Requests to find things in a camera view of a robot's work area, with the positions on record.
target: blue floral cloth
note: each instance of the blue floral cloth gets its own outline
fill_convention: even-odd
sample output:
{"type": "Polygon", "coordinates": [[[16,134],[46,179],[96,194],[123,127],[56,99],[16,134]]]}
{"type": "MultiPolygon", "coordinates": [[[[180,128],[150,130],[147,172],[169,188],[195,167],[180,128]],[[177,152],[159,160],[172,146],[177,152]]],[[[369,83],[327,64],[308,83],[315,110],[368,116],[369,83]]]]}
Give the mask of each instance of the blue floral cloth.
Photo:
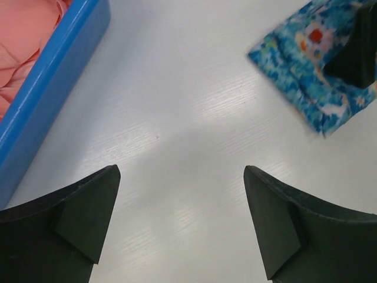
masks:
{"type": "Polygon", "coordinates": [[[318,133],[328,135],[376,98],[323,73],[347,43],[356,11],[372,0],[313,0],[281,23],[249,57],[318,133]]]}

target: white table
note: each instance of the white table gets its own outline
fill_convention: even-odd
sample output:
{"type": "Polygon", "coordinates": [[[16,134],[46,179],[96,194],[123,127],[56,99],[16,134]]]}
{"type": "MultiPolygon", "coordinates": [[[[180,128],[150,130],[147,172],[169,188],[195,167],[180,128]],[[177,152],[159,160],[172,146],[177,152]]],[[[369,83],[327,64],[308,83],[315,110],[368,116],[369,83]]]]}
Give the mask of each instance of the white table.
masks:
{"type": "Polygon", "coordinates": [[[248,164],[377,212],[377,103],[324,139],[246,58],[304,3],[111,0],[111,27],[10,206],[118,164],[91,283],[266,282],[248,164]]]}

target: blue bin edge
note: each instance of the blue bin edge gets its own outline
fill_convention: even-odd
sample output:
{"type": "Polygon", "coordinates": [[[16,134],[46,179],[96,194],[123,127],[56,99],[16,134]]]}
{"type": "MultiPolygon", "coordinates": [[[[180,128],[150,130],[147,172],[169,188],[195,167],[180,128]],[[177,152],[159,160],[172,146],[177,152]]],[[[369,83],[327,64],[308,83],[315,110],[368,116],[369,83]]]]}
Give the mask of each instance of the blue bin edge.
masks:
{"type": "Polygon", "coordinates": [[[110,18],[108,0],[74,0],[6,112],[0,123],[0,210],[16,191],[110,18]]]}

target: floral fabric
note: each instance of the floral fabric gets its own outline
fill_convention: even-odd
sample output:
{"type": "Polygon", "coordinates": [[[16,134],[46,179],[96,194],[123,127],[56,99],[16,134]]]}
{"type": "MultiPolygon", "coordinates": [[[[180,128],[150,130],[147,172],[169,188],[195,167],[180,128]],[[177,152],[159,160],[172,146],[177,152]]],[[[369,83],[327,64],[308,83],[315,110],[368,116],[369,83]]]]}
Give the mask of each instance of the floral fabric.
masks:
{"type": "Polygon", "coordinates": [[[376,98],[377,82],[360,89],[322,71],[347,43],[357,9],[371,1],[313,0],[249,53],[318,133],[333,133],[376,98]]]}

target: crumpled pink fabric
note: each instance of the crumpled pink fabric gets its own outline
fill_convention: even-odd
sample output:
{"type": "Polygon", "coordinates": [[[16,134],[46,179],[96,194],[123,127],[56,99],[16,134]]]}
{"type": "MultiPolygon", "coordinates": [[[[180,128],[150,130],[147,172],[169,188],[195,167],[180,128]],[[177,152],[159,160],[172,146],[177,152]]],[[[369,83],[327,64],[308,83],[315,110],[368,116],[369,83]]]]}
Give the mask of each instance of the crumpled pink fabric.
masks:
{"type": "Polygon", "coordinates": [[[72,0],[0,0],[0,121],[72,0]]]}

